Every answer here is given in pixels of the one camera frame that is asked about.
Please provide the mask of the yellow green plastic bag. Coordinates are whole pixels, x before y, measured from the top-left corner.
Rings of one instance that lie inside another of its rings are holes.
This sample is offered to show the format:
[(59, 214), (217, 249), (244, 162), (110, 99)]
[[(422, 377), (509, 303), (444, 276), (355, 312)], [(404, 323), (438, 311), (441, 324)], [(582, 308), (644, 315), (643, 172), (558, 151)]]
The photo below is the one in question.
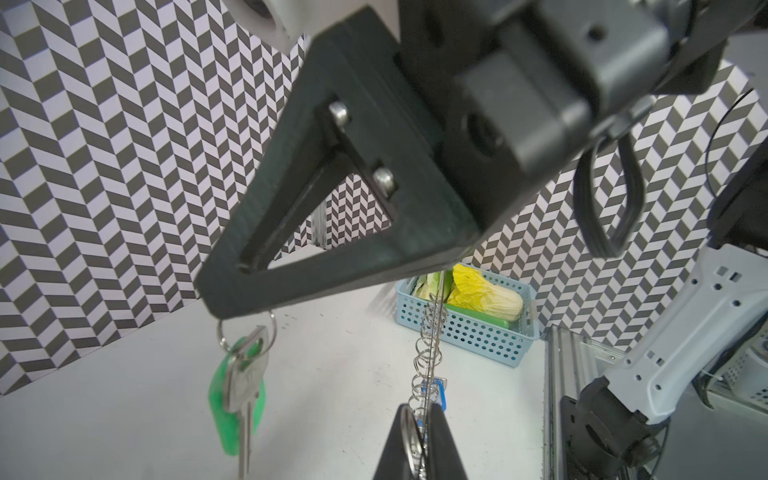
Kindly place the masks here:
[(523, 297), (516, 291), (491, 283), (479, 270), (456, 264), (451, 270), (419, 276), (412, 295), (442, 300), (462, 312), (475, 312), (482, 321), (509, 329), (522, 319)]

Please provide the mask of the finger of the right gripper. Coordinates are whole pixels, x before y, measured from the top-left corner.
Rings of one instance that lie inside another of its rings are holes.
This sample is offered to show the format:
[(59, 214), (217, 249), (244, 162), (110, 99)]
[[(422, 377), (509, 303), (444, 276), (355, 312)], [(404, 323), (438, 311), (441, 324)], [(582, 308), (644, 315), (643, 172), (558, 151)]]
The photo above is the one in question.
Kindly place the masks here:
[(460, 259), (478, 238), (442, 130), (362, 7), (315, 37), (242, 200), (195, 280), (230, 320)]

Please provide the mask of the light blue plastic basket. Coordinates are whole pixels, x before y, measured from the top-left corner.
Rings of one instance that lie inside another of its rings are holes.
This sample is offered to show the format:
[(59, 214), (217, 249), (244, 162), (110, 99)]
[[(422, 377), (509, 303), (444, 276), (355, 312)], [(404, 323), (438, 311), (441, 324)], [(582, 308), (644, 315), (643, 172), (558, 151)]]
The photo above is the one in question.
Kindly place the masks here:
[[(536, 290), (525, 282), (483, 270), (484, 279), (494, 285), (517, 293), (523, 302), (520, 317), (504, 326), (491, 316), (447, 305), (446, 319), (441, 329), (442, 343), (455, 345), (483, 357), (515, 368), (519, 366), (531, 345), (540, 338)], [(431, 303), (413, 295), (415, 277), (396, 284), (397, 324), (419, 331)]]

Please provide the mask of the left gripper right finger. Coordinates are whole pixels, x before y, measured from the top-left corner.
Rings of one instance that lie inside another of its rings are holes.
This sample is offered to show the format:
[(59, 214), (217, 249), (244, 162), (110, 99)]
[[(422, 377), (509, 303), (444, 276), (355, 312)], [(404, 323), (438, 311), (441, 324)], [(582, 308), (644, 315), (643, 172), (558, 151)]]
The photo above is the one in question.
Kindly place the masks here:
[(427, 418), (427, 478), (468, 479), (444, 411), (437, 403), (430, 406)]

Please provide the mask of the aluminium frame rail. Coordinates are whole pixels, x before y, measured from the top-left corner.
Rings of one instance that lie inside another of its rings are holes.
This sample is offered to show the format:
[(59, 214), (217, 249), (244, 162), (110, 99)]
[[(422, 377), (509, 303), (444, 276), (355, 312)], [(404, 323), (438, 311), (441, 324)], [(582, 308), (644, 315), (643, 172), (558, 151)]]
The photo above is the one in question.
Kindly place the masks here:
[[(545, 330), (544, 479), (565, 479), (560, 399), (579, 392), (624, 353), (556, 326)], [(767, 414), (714, 384), (707, 408), (689, 386), (677, 404), (656, 479), (765, 479)]]

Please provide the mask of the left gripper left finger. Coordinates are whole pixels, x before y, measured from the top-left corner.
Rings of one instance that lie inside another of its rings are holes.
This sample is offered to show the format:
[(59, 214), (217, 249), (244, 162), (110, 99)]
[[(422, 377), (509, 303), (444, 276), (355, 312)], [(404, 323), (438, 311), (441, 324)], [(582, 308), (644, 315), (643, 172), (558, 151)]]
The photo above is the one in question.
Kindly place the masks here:
[(395, 413), (373, 478), (427, 478), (427, 447), (422, 425), (408, 404), (401, 404)]

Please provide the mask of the key with green tag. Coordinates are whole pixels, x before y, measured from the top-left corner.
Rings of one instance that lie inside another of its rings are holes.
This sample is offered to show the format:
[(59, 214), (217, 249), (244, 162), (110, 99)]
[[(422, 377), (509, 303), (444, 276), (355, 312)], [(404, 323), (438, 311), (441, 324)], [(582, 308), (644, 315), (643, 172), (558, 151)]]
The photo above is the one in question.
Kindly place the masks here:
[(208, 404), (222, 450), (238, 459), (240, 479), (250, 476), (252, 443), (266, 405), (264, 376), (277, 338), (275, 315), (268, 316), (268, 325), (256, 326), (235, 342), (225, 337), (223, 322), (216, 323), (225, 356), (211, 378)]

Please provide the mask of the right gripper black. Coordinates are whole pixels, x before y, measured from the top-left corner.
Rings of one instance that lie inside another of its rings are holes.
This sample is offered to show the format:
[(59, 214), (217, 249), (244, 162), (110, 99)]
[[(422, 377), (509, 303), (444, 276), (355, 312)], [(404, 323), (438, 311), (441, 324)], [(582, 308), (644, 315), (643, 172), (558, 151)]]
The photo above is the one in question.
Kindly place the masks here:
[(480, 231), (651, 95), (698, 94), (763, 1), (402, 1), (400, 61)]

